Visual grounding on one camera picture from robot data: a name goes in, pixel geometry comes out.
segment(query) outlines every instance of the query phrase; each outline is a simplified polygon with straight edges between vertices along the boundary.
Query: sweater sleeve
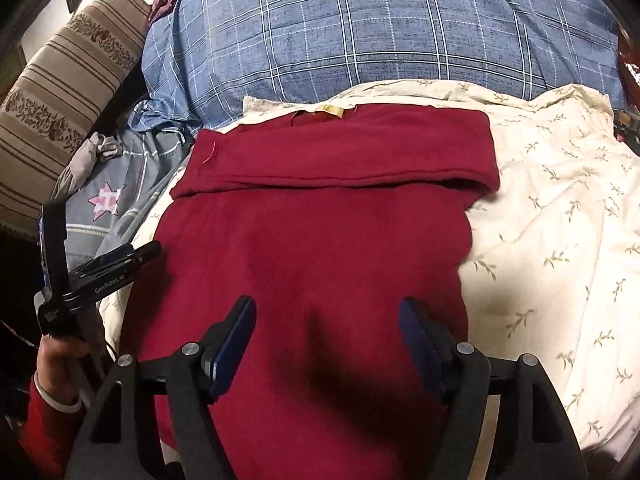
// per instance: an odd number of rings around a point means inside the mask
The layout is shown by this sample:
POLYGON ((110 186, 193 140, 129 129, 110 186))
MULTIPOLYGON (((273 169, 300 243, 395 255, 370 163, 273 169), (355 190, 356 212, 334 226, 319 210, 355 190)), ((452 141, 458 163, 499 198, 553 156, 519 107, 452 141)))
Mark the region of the sweater sleeve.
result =
POLYGON ((63 413, 49 406, 31 380, 27 422, 22 430, 22 447, 48 480, 61 480, 71 457, 84 409, 63 413))

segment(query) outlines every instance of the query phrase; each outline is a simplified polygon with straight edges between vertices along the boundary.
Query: blue gripper pad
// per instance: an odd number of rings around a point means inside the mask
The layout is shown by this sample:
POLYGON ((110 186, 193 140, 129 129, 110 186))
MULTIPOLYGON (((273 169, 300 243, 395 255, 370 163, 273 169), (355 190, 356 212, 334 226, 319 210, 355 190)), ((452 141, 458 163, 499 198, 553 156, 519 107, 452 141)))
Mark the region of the blue gripper pad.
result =
POLYGON ((249 339, 254 333, 256 317, 255 301, 245 296, 238 318, 211 364, 212 389, 217 396, 226 394, 231 387, 249 339))
POLYGON ((400 303, 398 325, 404 344, 420 374, 422 385, 428 392, 444 401, 447 388, 443 377, 442 357, 415 313, 412 300, 402 300, 400 303))

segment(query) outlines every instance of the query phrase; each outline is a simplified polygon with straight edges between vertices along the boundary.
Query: cream floral bedsheet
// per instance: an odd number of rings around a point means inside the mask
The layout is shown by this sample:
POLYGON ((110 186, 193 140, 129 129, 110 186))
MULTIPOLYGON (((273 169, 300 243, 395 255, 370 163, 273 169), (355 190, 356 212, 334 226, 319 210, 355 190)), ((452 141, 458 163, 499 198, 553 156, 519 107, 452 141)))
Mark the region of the cream floral bedsheet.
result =
MULTIPOLYGON (((470 341, 491 356, 537 355, 580 445, 608 443, 620 458, 640 431, 640 158, 615 141, 609 99, 576 85, 527 102, 470 83, 400 80, 362 84, 324 105, 370 102, 487 113, 501 187, 468 211, 474 242, 460 276, 470 341)), ((247 97, 240 122, 318 107, 247 97)), ((135 246, 152 239, 183 172, 135 246)), ((128 295, 100 306, 115 346, 128 295)))

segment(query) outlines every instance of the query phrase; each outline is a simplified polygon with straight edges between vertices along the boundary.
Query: white bracelet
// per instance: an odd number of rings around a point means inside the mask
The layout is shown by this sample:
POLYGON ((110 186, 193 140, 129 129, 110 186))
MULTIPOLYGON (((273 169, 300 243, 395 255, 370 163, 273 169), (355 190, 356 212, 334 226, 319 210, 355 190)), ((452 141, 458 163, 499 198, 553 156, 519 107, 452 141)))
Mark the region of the white bracelet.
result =
POLYGON ((62 413, 77 413, 80 411, 80 408, 82 408, 82 399, 80 399, 80 397, 78 397, 78 400, 76 400, 76 403, 73 404, 72 406, 69 406, 68 404, 61 404, 60 402, 57 402, 56 400, 54 400, 47 393, 47 391, 42 386, 40 386, 37 370, 36 370, 36 373, 33 375, 33 382, 36 385, 36 390, 38 391, 42 399, 54 410, 57 410, 62 413))

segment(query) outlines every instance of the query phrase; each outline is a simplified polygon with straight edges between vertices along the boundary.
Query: striped cushion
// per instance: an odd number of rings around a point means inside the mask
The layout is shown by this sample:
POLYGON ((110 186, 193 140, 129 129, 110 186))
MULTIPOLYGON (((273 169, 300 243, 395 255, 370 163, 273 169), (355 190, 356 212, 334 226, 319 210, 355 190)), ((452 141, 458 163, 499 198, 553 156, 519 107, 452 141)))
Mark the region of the striped cushion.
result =
POLYGON ((149 12, 95 0, 25 67, 0 107, 0 228, 36 236, 40 205, 142 55, 149 12))

